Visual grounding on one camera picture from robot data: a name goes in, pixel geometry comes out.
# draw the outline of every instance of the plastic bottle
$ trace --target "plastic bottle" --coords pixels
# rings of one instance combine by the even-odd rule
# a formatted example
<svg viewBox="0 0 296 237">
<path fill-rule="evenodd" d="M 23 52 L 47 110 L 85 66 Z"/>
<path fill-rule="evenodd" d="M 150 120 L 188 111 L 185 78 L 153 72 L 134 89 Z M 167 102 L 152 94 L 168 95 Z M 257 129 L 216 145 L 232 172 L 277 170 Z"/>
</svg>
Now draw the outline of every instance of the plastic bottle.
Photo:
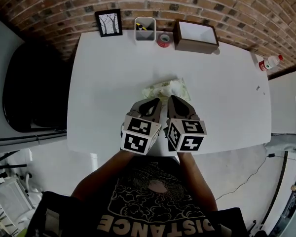
<svg viewBox="0 0 296 237">
<path fill-rule="evenodd" d="M 283 60 L 282 55 L 272 55 L 272 56 L 264 59 L 263 61 L 260 61 L 259 68 L 262 71 L 267 71 L 269 69 L 276 67 L 280 63 L 280 61 L 282 61 L 282 60 Z"/>
</svg>

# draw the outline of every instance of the picture frame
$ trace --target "picture frame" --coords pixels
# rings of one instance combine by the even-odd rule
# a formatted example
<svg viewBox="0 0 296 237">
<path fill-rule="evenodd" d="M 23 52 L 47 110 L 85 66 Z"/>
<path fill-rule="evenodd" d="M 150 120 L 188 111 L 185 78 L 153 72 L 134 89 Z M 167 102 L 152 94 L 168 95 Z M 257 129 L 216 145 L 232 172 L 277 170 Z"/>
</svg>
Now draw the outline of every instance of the picture frame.
<svg viewBox="0 0 296 237">
<path fill-rule="evenodd" d="M 120 9 L 96 11 L 94 15 L 101 37 L 123 35 Z"/>
</svg>

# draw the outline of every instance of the person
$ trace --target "person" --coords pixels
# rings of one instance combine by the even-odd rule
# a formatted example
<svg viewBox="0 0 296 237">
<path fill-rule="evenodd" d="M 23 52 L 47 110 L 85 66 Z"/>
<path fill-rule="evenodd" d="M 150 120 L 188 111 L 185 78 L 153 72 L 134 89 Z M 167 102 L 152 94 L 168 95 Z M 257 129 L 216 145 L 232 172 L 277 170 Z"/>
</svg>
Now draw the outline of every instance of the person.
<svg viewBox="0 0 296 237">
<path fill-rule="evenodd" d="M 46 233 L 41 222 L 56 212 L 61 236 L 231 236 L 213 216 L 215 198 L 192 154 L 178 157 L 180 162 L 119 151 L 85 177 L 71 197 L 45 192 L 28 233 Z"/>
</svg>

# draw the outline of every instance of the brick wall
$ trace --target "brick wall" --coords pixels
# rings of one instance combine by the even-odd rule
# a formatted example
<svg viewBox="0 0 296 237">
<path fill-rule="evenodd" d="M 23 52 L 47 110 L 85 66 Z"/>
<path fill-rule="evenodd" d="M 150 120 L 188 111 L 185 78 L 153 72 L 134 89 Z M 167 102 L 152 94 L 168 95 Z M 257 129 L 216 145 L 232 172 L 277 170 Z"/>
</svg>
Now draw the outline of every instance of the brick wall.
<svg viewBox="0 0 296 237">
<path fill-rule="evenodd" d="M 67 60 L 83 32 L 96 31 L 94 12 L 120 8 L 124 29 L 138 16 L 171 31 L 175 19 L 213 25 L 219 40 L 262 56 L 282 53 L 276 73 L 296 64 L 296 0 L 0 0 L 0 15 L 20 34 L 54 46 Z"/>
</svg>

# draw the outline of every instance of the white table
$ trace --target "white table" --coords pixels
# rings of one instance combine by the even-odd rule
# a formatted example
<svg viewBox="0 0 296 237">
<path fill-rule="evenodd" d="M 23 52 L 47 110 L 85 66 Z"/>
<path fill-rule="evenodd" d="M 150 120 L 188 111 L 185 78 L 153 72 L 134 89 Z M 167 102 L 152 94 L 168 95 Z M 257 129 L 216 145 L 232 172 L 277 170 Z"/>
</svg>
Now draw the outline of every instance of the white table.
<svg viewBox="0 0 296 237">
<path fill-rule="evenodd" d="M 142 89 L 184 78 L 191 105 L 205 121 L 207 137 L 198 152 L 222 152 L 266 143 L 271 136 L 271 104 L 260 56 L 220 42 L 220 54 L 136 46 L 132 30 L 122 36 L 83 33 L 74 60 L 68 103 L 68 146 L 96 153 L 99 165 L 120 148 L 120 127 Z M 166 110 L 161 118 L 166 127 Z M 149 154 L 168 152 L 162 132 Z"/>
</svg>

